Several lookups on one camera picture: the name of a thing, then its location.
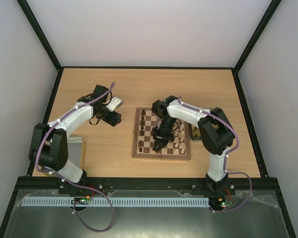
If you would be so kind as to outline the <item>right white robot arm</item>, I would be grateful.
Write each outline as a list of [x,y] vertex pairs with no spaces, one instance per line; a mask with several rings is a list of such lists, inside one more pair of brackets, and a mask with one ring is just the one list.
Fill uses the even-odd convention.
[[184,103],[180,97],[169,96],[154,102],[151,111],[161,119],[160,126],[152,129],[153,151],[159,152],[168,142],[174,141],[172,129],[177,119],[197,127],[202,144],[209,152],[207,190],[212,194],[222,191],[229,174],[228,155],[239,147],[239,137],[223,110],[198,108]]

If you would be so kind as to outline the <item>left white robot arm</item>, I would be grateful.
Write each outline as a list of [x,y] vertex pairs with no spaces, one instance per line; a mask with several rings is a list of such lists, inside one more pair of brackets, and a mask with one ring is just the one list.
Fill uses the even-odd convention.
[[78,184],[84,171],[69,159],[68,138],[86,121],[96,118],[112,127],[121,122],[121,114],[115,111],[123,100],[114,97],[112,89],[96,85],[93,93],[80,97],[75,105],[58,119],[38,123],[33,129],[29,159],[40,173],[57,174],[60,178]]

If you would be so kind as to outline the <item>wooden chess board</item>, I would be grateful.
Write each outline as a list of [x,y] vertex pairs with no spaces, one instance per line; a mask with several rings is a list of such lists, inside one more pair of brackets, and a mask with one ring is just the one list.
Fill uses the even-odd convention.
[[136,108],[132,157],[189,161],[188,123],[170,117],[161,119],[151,108]]

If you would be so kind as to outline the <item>gold tin with dark pieces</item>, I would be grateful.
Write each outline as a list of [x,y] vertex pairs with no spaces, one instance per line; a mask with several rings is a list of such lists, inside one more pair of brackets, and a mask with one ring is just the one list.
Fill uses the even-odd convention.
[[189,125],[190,137],[192,141],[202,141],[198,122],[200,119],[206,118],[207,114],[211,112],[211,109],[193,108],[189,109],[189,113],[186,116],[186,122]]

